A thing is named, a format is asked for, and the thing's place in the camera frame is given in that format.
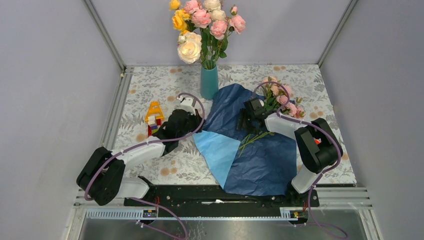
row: metal corner post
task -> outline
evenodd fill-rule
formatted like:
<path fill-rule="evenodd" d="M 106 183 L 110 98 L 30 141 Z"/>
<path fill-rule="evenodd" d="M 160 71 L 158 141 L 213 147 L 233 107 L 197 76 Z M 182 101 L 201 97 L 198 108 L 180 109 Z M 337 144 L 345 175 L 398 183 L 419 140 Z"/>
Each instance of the metal corner post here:
<path fill-rule="evenodd" d="M 352 11 L 354 10 L 356 4 L 358 3 L 358 0 L 350 0 L 349 4 L 346 7 L 346 10 L 344 11 L 343 15 L 341 16 L 340 21 L 337 24 L 337 27 L 335 28 L 334 32 L 332 33 L 327 45 L 324 48 L 324 51 L 322 52 L 321 56 L 318 59 L 318 67 L 321 68 L 321 66 L 324 63 L 324 60 L 326 59 L 327 55 L 329 54 L 330 49 L 332 48 L 334 42 L 336 41 L 337 37 L 340 35 L 340 32 L 342 31 L 343 27 L 346 24 L 346 21 L 348 20 L 349 16 L 351 15 Z"/>
<path fill-rule="evenodd" d="M 88 12 L 90 13 L 95 25 L 97 26 L 97 29 L 99 30 L 101 36 L 103 37 L 107 47 L 109 48 L 110 52 L 113 55 L 113 58 L 115 59 L 116 63 L 118 64 L 119 68 L 122 72 L 125 70 L 125 63 L 121 58 L 121 55 L 119 54 L 116 46 L 114 45 L 114 42 L 111 39 L 111 36 L 109 35 L 108 31 L 105 28 L 105 25 L 102 22 L 102 19 L 100 18 L 99 14 L 97 13 L 97 10 L 91 0 L 82 0 L 84 2 L 84 5 L 87 7 Z"/>

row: white flower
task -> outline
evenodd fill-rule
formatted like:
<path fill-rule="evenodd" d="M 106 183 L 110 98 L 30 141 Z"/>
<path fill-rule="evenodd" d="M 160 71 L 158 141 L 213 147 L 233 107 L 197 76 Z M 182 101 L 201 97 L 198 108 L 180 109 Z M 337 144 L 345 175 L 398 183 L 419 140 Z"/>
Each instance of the white flower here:
<path fill-rule="evenodd" d="M 214 21 L 225 21 L 226 17 L 225 11 L 223 10 L 213 10 L 210 13 L 210 18 Z"/>
<path fill-rule="evenodd" d="M 184 34 L 185 40 L 193 40 L 198 44 L 201 44 L 202 36 L 196 34 L 195 32 L 187 32 Z"/>
<path fill-rule="evenodd" d="M 203 5 L 208 12 L 221 9 L 220 0 L 204 0 Z"/>
<path fill-rule="evenodd" d="M 179 44 L 183 44 L 183 43 L 185 43 L 186 42 L 186 37 L 184 37 L 184 36 L 178 36 L 178 43 Z"/>
<path fill-rule="evenodd" d="M 202 45 L 194 39 L 187 39 L 178 46 L 178 56 L 186 64 L 192 64 L 200 58 Z"/>

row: red object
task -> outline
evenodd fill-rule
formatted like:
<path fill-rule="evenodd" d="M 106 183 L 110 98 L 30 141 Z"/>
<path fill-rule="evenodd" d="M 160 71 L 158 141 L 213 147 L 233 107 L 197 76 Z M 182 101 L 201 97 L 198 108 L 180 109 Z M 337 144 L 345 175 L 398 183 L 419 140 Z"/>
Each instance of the red object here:
<path fill-rule="evenodd" d="M 160 119 L 156 119 L 156 125 L 157 128 L 159 128 L 162 124 L 162 121 Z M 147 126 L 147 136 L 150 137 L 152 135 L 152 129 L 150 128 L 150 126 Z"/>

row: floral tablecloth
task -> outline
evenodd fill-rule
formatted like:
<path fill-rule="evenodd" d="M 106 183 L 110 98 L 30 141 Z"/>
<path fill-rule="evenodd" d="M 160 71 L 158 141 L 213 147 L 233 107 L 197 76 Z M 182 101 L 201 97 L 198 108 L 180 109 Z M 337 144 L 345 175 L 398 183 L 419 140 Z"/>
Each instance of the floral tablecloth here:
<path fill-rule="evenodd" d="M 330 103 L 326 87 L 317 65 L 220 65 L 218 66 L 219 87 L 233 83 L 253 90 L 264 77 L 274 76 L 283 84 L 291 86 L 296 97 L 302 97 L 305 120 L 324 118 L 343 147 L 340 165 L 326 173 L 321 184 L 356 183 L 339 126 Z M 115 148 L 123 149 L 147 138 L 144 122 L 150 102 L 158 101 L 165 119 L 179 107 L 176 99 L 181 92 L 200 97 L 200 66 L 141 66 L 134 69 L 126 97 Z M 206 116 L 212 106 L 211 100 L 201 98 Z M 297 169 L 302 160 L 297 150 Z M 144 176 L 153 184 L 218 184 L 208 169 L 205 159 L 197 150 L 193 137 L 179 142 L 171 153 L 148 159 L 126 173 L 127 177 Z"/>

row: yellow flower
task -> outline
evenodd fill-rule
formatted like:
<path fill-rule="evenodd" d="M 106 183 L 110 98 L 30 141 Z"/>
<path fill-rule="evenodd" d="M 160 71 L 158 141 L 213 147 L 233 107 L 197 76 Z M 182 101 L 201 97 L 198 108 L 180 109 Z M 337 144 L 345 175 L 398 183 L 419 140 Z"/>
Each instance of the yellow flower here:
<path fill-rule="evenodd" d="M 190 32 L 189 30 L 184 30 L 184 31 L 180 32 L 179 34 L 180 34 L 181 36 L 184 36 L 184 34 L 189 33 L 189 32 Z"/>
<path fill-rule="evenodd" d="M 186 22 L 180 16 L 173 16 L 172 24 L 174 29 L 179 30 L 181 32 L 187 29 Z"/>
<path fill-rule="evenodd" d="M 177 10 L 180 7 L 180 0 L 171 0 L 169 2 L 169 10 Z"/>
<path fill-rule="evenodd" d="M 176 10 L 175 15 L 180 16 L 184 21 L 190 19 L 190 14 L 186 13 L 183 9 Z"/>

